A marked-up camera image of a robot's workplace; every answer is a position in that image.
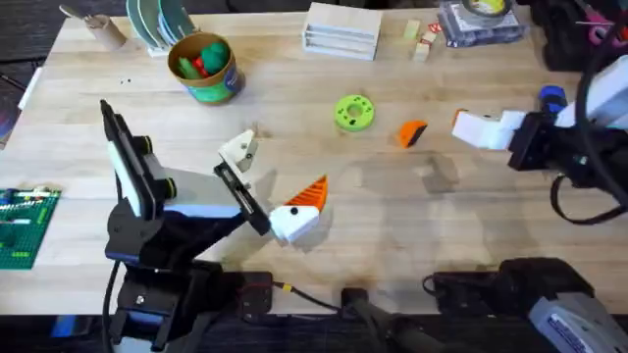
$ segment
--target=green spool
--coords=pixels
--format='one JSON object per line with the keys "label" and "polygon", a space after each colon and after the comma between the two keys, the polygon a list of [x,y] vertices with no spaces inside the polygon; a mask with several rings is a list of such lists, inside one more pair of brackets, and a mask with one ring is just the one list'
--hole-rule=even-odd
{"label": "green spool", "polygon": [[357,132],[368,127],[375,117],[375,107],[368,98],[352,94],[336,104],[336,124],[347,131]]}

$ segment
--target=red toy piece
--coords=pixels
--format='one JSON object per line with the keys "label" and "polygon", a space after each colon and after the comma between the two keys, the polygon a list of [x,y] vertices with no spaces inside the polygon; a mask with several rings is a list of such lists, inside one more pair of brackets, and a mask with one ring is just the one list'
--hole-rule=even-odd
{"label": "red toy piece", "polygon": [[192,64],[200,72],[201,76],[209,77],[209,74],[207,74],[207,71],[205,70],[205,65],[203,64],[203,60],[201,59],[201,57],[194,59],[192,61]]}

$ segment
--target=white box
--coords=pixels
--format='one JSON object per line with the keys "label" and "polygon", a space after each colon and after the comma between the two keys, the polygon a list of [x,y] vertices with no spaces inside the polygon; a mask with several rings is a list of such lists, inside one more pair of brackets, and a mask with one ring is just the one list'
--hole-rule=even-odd
{"label": "white box", "polygon": [[313,2],[303,27],[303,50],[374,60],[382,12]]}

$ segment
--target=tape roll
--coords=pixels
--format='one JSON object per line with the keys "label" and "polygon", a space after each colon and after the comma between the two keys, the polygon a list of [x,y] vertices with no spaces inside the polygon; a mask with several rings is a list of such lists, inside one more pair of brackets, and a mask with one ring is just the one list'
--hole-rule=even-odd
{"label": "tape roll", "polygon": [[512,9],[511,0],[460,0],[460,3],[462,20],[483,28],[499,25]]}

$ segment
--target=white 3d printed part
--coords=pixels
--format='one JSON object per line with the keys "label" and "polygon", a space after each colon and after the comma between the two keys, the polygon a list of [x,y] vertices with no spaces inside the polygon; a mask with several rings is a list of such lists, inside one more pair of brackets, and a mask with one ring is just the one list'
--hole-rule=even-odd
{"label": "white 3d printed part", "polygon": [[501,119],[458,111],[451,134],[478,148],[506,149],[526,113],[503,111]]}
{"label": "white 3d printed part", "polygon": [[[575,102],[558,113],[556,126],[575,124]],[[589,88],[587,118],[596,125],[628,129],[628,55],[596,75]]]}
{"label": "white 3d printed part", "polygon": [[293,242],[318,224],[315,206],[280,206],[269,215],[271,228],[277,238]]}

